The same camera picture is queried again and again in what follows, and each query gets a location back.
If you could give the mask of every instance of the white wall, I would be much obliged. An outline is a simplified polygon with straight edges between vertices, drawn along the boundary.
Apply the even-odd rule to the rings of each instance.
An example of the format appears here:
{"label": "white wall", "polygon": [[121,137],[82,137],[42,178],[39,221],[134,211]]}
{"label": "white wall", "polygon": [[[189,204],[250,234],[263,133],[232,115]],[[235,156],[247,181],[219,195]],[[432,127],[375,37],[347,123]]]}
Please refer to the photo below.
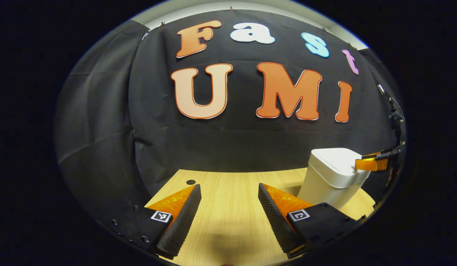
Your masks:
{"label": "white wall", "polygon": [[328,17],[290,0],[246,0],[246,1],[214,1],[214,0],[170,0],[151,7],[132,18],[150,29],[161,25],[161,22],[171,22],[198,13],[229,10],[230,6],[238,10],[259,10],[275,13],[306,22],[315,27],[324,27],[327,32],[345,42],[350,42],[358,50],[367,48],[353,34]]}

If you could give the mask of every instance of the blue letter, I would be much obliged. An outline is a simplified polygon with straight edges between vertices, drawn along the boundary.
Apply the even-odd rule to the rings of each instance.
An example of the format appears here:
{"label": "blue letter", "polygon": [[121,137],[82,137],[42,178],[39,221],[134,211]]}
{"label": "blue letter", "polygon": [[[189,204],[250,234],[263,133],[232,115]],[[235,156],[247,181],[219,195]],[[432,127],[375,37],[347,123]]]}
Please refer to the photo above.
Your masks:
{"label": "blue letter", "polygon": [[315,35],[310,33],[304,32],[301,34],[302,38],[307,42],[306,47],[311,51],[313,54],[318,54],[321,57],[328,57],[330,53],[327,49],[327,44]]}

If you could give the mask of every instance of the black fabric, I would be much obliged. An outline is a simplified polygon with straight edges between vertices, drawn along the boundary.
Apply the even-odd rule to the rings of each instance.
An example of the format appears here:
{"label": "black fabric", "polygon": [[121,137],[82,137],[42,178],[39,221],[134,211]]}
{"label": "black fabric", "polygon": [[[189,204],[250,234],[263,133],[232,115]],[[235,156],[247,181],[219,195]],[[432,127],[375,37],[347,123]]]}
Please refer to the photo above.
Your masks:
{"label": "black fabric", "polygon": [[[377,84],[381,84],[382,88],[389,94],[389,96],[392,96],[398,102],[399,106],[401,106],[401,110],[399,111],[405,112],[399,87],[386,66],[371,49],[362,49],[359,52],[360,56],[369,62],[368,68],[374,76],[375,82]],[[382,98],[379,108],[385,110],[385,112],[390,115],[391,106],[387,103],[385,98]],[[384,189],[388,182],[389,171],[371,172],[370,176],[361,188],[365,190],[376,202],[380,202],[384,196]]]}
{"label": "black fabric", "polygon": [[[211,40],[201,41],[207,44],[206,50],[177,59],[181,47],[177,32],[210,20],[219,20],[222,26],[213,29]],[[267,26],[276,41],[232,40],[233,25],[240,22]],[[387,103],[375,80],[385,89],[391,86],[376,61],[319,28],[267,12],[221,10],[167,23],[142,40],[146,30],[127,21],[103,37],[73,69],[59,98],[58,161],[73,193],[98,219],[107,219],[128,204],[146,202],[179,169],[254,172],[303,168],[312,149],[344,147],[366,154],[396,141]],[[312,54],[301,37],[303,32],[321,37],[330,56]],[[358,76],[342,49],[355,58]],[[283,113],[275,119],[257,117],[264,87],[263,75],[256,68],[260,62],[282,64],[293,82],[304,69],[319,72],[323,80],[318,120],[286,118]],[[207,120],[184,116],[176,107],[171,74],[188,67],[198,69],[194,98],[207,104],[212,98],[211,80],[204,69],[216,63],[233,65],[225,111]],[[347,123],[335,121],[339,81],[353,87]],[[279,100],[277,107],[282,110]],[[381,182],[371,178],[368,183],[382,187],[385,178]]]}
{"label": "black fabric", "polygon": [[[220,28],[207,48],[182,59],[176,33],[210,20]],[[272,44],[236,42],[230,38],[233,25],[256,22],[267,26],[276,41]],[[328,58],[312,54],[301,33],[321,37],[330,51]],[[355,58],[360,74],[348,65],[342,49]],[[260,62],[283,64],[293,82],[304,69],[319,72],[323,80],[318,93],[316,121],[275,119],[256,115],[263,99]],[[184,116],[176,107],[171,74],[179,69],[198,69],[194,98],[208,104],[212,97],[210,64],[228,63],[228,101],[221,115],[207,120]],[[178,169],[251,172],[303,168],[310,151],[344,147],[360,154],[373,153],[394,145],[385,102],[378,93],[368,62],[349,44],[312,25],[281,15],[253,10],[221,10],[170,22],[149,32],[138,47],[129,80],[129,110],[135,135],[135,157],[144,184],[156,192]],[[338,123],[340,104],[338,82],[353,87],[348,123]]]}
{"label": "black fabric", "polygon": [[132,20],[97,42],[71,71],[58,99],[55,146],[71,192],[95,219],[150,199],[134,159],[128,79],[146,28]]}

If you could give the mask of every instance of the orange letter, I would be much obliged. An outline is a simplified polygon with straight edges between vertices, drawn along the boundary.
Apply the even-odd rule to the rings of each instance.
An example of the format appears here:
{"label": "orange letter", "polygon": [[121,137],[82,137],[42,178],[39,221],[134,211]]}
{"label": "orange letter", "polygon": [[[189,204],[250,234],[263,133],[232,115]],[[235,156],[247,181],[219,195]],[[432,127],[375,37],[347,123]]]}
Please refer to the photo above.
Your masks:
{"label": "orange letter", "polygon": [[200,44],[199,38],[203,38],[206,41],[212,39],[214,32],[209,27],[218,28],[221,25],[220,21],[212,20],[180,30],[177,34],[181,35],[181,50],[177,52],[176,57],[182,58],[205,50],[207,44]]}
{"label": "orange letter", "polygon": [[350,84],[340,81],[338,82],[338,87],[340,88],[340,107],[338,108],[338,113],[335,116],[335,121],[346,123],[348,122],[348,107],[350,105],[350,94],[353,90]]}
{"label": "orange letter", "polygon": [[185,116],[195,119],[209,119],[218,116],[227,105],[227,75],[233,66],[230,64],[213,64],[205,68],[212,76],[212,101],[208,105],[198,105],[194,100],[194,77],[197,69],[186,68],[174,71],[176,105]]}
{"label": "orange letter", "polygon": [[321,74],[313,70],[304,70],[296,85],[281,64],[264,62],[257,66],[264,75],[263,104],[257,109],[256,115],[264,118],[276,118],[281,111],[276,108],[279,97],[284,115],[290,117],[299,101],[301,108],[296,112],[299,119],[316,120],[318,118],[317,98],[318,85],[322,81]]}

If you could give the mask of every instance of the white trash can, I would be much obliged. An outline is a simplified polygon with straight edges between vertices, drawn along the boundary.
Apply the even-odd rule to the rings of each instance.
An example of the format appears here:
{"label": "white trash can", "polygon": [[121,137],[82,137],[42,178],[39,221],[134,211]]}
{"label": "white trash can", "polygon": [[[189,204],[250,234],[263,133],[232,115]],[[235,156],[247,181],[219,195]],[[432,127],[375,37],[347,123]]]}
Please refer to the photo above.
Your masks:
{"label": "white trash can", "polygon": [[371,171],[356,170],[361,155],[346,148],[311,151],[298,198],[310,204],[326,202],[341,209],[365,183]]}

